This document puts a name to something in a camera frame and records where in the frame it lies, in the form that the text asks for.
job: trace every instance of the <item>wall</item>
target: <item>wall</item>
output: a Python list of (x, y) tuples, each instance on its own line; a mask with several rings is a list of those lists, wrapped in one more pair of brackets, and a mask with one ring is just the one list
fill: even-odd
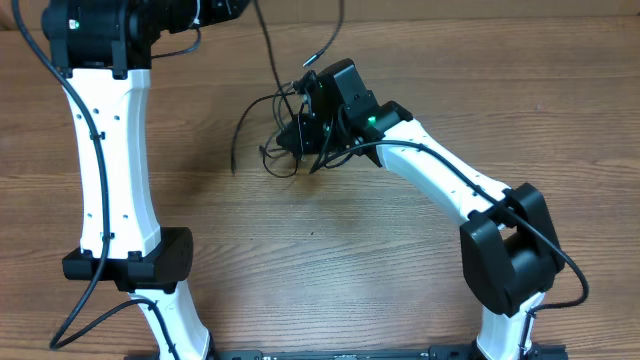
[[(15, 28), (10, 0), (0, 0), (0, 27)], [(640, 0), (346, 0), (347, 21), (636, 15)], [(48, 0), (21, 0), (23, 17), (40, 28)], [(269, 23), (334, 21), (337, 0), (261, 0)], [(239, 21), (255, 22), (253, 9)]]

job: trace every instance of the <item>wood grain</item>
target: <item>wood grain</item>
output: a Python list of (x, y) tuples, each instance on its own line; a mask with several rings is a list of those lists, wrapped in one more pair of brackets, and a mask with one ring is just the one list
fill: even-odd
[[(272, 26), (283, 79), (331, 25)], [(35, 34), (45, 44), (41, 34)], [(154, 51), (187, 46), (192, 34)], [(155, 348), (135, 310), (63, 352), (49, 338), (86, 284), (64, 280), (82, 193), (60, 87), (19, 34), (0, 34), (0, 358), (118, 359)], [(589, 302), (540, 315), (535, 339), (572, 358), (640, 358), (640, 19), (348, 24), (319, 61), (350, 56), (380, 101), (396, 100), (487, 175), (545, 194)], [(191, 290), (221, 349), (416, 348), (473, 339), (480, 306), (461, 272), (457, 230), (433, 204), (366, 159), (289, 180), (261, 168), (273, 130), (257, 106), (275, 88), (259, 28), (206, 29), (196, 53), (154, 63), (148, 109), (153, 199), (165, 226), (196, 239)], [(548, 301), (577, 296), (569, 271)], [(78, 324), (125, 300), (102, 284)]]
[[(269, 24), (335, 22), (338, 0), (260, 0)], [(41, 29), (42, 11), (49, 0), (21, 0), (25, 23)], [(640, 0), (346, 0), (345, 20), (389, 21), (429, 19), (485, 19), (574, 16), (634, 16)], [(0, 0), (0, 14), (11, 14), (11, 0)], [(253, 6), (236, 22), (256, 24)], [(12, 18), (0, 25), (15, 29)]]

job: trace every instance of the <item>wooden tabletop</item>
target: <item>wooden tabletop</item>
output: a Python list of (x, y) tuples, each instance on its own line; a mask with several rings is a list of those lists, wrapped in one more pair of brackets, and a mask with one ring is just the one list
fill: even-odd
[[(281, 77), (332, 25), (272, 26)], [(43, 45), (41, 34), (35, 34)], [(193, 34), (154, 49), (186, 47)], [(572, 358), (640, 358), (640, 18), (347, 24), (317, 68), (351, 57), (380, 102), (411, 110), (441, 144), (546, 197), (563, 248), (592, 286), (539, 316), (536, 341)], [(207, 28), (197, 52), (158, 60), (147, 143), (155, 211), (188, 226), (199, 315), (221, 349), (425, 348), (469, 343), (481, 306), (457, 229), (416, 189), (355, 159), (292, 179), (263, 169), (275, 86), (260, 29)], [(120, 359), (156, 344), (137, 309), (62, 351), (47, 344), (86, 287), (64, 279), (83, 209), (73, 123), (59, 85), (15, 32), (0, 32), (0, 357)], [(547, 300), (579, 295), (568, 268)], [(71, 330), (126, 300), (100, 284)]]

